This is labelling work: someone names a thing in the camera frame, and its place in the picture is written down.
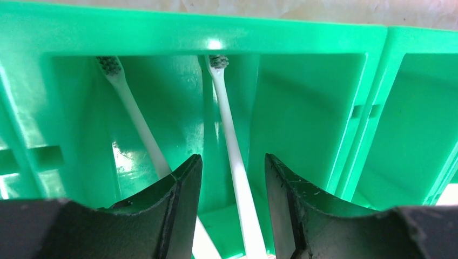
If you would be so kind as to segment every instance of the toothbrush bristles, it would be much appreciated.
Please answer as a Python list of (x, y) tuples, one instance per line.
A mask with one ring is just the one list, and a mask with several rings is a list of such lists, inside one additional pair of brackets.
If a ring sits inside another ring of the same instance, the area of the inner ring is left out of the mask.
[(229, 59), (224, 55), (209, 55), (210, 66), (215, 69), (225, 69), (229, 65)]
[(96, 58), (107, 76), (115, 76), (121, 72), (121, 65), (115, 56), (98, 56)]

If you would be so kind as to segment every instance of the white toothbrush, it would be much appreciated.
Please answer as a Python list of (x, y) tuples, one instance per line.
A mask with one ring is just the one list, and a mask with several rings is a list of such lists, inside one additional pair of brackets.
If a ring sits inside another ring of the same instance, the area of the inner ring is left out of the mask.
[(165, 160), (164, 155), (160, 151), (153, 134), (151, 134), (148, 124), (146, 124), (146, 121), (143, 118), (135, 99), (133, 98), (129, 85), (126, 81), (123, 65), (119, 61), (119, 58), (116, 56), (108, 56), (97, 57), (97, 60), (106, 78), (113, 85), (129, 116), (131, 117), (132, 122), (150, 155), (153, 166), (156, 169), (156, 174), (160, 179), (171, 174), (172, 170), (170, 169), (167, 160)]
[[(165, 160), (164, 155), (160, 151), (160, 148), (154, 139), (153, 134), (146, 124), (145, 118), (143, 118), (140, 109), (135, 102), (135, 99), (129, 89), (129, 85), (126, 81), (126, 75), (124, 68), (117, 56), (97, 57), (100, 68), (104, 72), (108, 81), (113, 85), (114, 89), (118, 93), (121, 101), (123, 102), (126, 110), (131, 117), (135, 128), (142, 139), (143, 144), (148, 151), (153, 166), (156, 170), (156, 174), (159, 179), (166, 177), (172, 173), (169, 163)], [(192, 253), (196, 259), (220, 259), (216, 247), (213, 241), (210, 239), (204, 225), (200, 222), (199, 217), (196, 219), (196, 228), (194, 230), (194, 242), (192, 245)]]
[(213, 78), (213, 86), (216, 90), (219, 111), (223, 121), (224, 136), (226, 138), (245, 253), (249, 259), (266, 258), (266, 246), (262, 237), (239, 143), (235, 134), (234, 122), (232, 121), (226, 85), (224, 83), (224, 68), (227, 67), (229, 62), (224, 55), (207, 56), (206, 62), (208, 71)]

